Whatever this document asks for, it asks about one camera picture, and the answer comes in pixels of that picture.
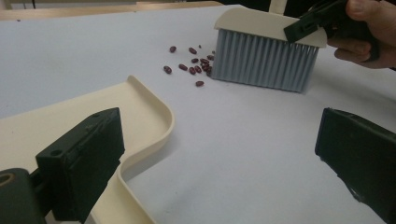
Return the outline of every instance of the white surface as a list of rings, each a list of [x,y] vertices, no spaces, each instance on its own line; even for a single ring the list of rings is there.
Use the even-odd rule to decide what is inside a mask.
[[[202,56],[215,48],[215,20],[229,8],[2,21],[0,118],[135,75],[177,120],[165,146],[171,153],[142,162],[142,170],[154,164],[131,171],[129,181],[158,223],[384,223],[314,147],[324,107],[396,132],[396,74],[338,61],[332,49],[320,50],[306,94],[179,70],[192,58],[188,47],[202,45]],[[194,87],[198,79],[202,88]]]

